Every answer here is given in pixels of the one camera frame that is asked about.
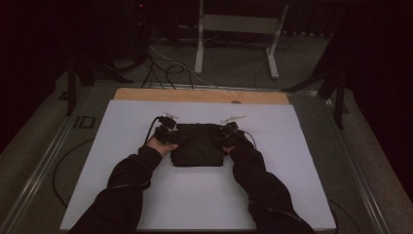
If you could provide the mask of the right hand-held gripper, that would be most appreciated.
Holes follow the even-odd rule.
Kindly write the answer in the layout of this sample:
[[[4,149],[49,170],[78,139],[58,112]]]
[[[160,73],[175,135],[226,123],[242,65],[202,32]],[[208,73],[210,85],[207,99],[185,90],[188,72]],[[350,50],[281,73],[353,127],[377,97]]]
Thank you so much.
[[[245,118],[244,116],[231,116],[221,121],[218,135],[214,138],[220,147],[230,147],[245,139],[244,132],[239,129],[237,120]]]

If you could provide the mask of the white metal stand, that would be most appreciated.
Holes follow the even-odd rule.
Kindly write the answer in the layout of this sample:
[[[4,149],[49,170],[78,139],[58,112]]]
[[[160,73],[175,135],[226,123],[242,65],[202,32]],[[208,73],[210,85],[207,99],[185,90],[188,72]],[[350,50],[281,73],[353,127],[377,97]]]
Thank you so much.
[[[279,78],[279,70],[275,59],[275,51],[282,34],[288,4],[283,4],[280,14],[275,18],[247,16],[215,15],[205,13],[205,0],[200,0],[198,22],[198,47],[195,58],[195,73],[203,73],[204,32],[242,32],[273,35],[273,42],[266,48],[267,64],[273,79]]]

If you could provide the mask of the dark equipment rack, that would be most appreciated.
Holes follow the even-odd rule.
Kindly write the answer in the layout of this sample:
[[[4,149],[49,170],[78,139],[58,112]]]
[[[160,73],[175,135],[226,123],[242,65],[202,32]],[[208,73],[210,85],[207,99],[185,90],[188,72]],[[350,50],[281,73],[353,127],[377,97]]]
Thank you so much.
[[[150,6],[148,0],[128,0],[131,21],[131,48],[129,56],[136,63],[142,63],[149,44]]]

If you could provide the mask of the black stand with angled legs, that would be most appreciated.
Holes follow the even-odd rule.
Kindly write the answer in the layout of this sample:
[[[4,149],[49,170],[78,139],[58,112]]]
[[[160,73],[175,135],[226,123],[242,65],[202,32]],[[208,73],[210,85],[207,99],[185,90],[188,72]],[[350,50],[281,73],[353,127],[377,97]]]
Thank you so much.
[[[345,83],[348,67],[348,44],[346,40],[335,32],[323,51],[312,75],[289,88],[282,89],[285,93],[296,93],[304,88],[322,80],[323,83],[317,91],[320,99],[329,99],[333,93],[336,94],[334,104],[334,121],[343,130],[342,114],[344,108]]]

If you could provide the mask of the white table sheet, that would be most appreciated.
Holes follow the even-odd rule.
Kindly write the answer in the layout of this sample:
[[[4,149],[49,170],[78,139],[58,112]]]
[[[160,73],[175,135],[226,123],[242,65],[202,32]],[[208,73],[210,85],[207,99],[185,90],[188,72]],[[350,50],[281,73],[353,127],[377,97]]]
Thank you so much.
[[[153,119],[170,114],[179,123],[220,124],[235,118],[252,134],[266,168],[291,194],[294,210],[316,230],[332,229],[333,216],[293,106],[112,100],[81,172],[61,229],[70,229],[106,187],[115,165],[136,152]],[[220,167],[177,168],[169,158],[143,193],[140,231],[249,231],[255,224],[247,195],[235,182],[233,162]]]

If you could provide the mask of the aluminium floor rail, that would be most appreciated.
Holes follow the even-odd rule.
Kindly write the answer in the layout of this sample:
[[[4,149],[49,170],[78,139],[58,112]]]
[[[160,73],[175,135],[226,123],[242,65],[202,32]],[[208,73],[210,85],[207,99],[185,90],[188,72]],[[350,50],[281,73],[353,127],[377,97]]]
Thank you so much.
[[[344,147],[344,151],[347,157],[349,164],[349,169],[354,178],[354,182],[357,186],[360,197],[363,201],[363,204],[369,214],[369,217],[372,221],[376,234],[392,234],[391,230],[384,220],[382,212],[376,202],[376,199],[372,193],[372,190],[369,186],[369,183],[357,161],[357,155],[353,150],[351,143],[346,135],[345,131],[340,129],[336,124],[333,112],[334,108],[330,100],[322,99],[321,104],[324,110],[327,113],[329,121],[331,122],[332,128],[338,136],[338,141]]]
[[[75,116],[54,92],[0,154],[0,234],[13,234],[56,158]]]
[[[150,88],[141,88],[136,83],[111,83],[97,82],[95,84],[100,88],[109,88],[115,92],[114,99],[166,99],[166,100],[195,100],[220,98],[269,98],[275,102],[281,102],[283,97],[303,96],[315,97],[315,91],[298,91],[296,93],[284,92],[281,89],[248,89],[248,88],[231,88],[215,86],[190,86],[176,85],[172,86],[154,85]]]

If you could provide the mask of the black tripod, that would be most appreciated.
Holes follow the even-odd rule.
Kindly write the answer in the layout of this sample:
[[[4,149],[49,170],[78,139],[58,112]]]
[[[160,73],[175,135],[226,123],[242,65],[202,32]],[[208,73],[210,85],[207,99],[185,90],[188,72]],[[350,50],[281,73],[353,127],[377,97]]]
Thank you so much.
[[[131,80],[128,80],[117,74],[115,71],[99,64],[89,56],[79,52],[76,48],[68,47],[65,53],[67,63],[67,116],[70,116],[74,112],[77,104],[76,80],[79,79],[85,86],[92,86],[95,82],[92,72],[93,68],[96,68],[98,71],[119,83],[131,83]]]

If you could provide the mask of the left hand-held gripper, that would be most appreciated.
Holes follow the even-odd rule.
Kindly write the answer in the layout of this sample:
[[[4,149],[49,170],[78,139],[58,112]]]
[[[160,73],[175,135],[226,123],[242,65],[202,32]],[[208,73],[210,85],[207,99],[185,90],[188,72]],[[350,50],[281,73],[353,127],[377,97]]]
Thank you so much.
[[[170,114],[165,114],[163,116],[158,116],[156,120],[160,123],[160,126],[158,126],[155,129],[154,137],[161,144],[178,144],[179,135],[177,134],[177,131],[174,129],[176,126],[174,116]]]

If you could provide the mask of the black shorts with teal print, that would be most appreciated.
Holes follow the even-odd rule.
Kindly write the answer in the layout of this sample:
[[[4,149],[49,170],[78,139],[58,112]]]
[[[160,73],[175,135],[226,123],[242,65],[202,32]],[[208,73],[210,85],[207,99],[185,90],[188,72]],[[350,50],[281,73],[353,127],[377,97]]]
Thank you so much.
[[[225,152],[215,138],[220,126],[215,124],[178,124],[182,143],[170,154],[175,167],[221,167]]]

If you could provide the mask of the person's left hand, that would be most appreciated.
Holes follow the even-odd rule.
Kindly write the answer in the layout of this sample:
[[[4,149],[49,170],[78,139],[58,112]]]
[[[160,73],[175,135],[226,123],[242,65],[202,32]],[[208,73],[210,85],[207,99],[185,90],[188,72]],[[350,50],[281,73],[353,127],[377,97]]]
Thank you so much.
[[[146,145],[158,151],[162,157],[167,156],[178,147],[177,144],[162,144],[154,137],[149,139]]]

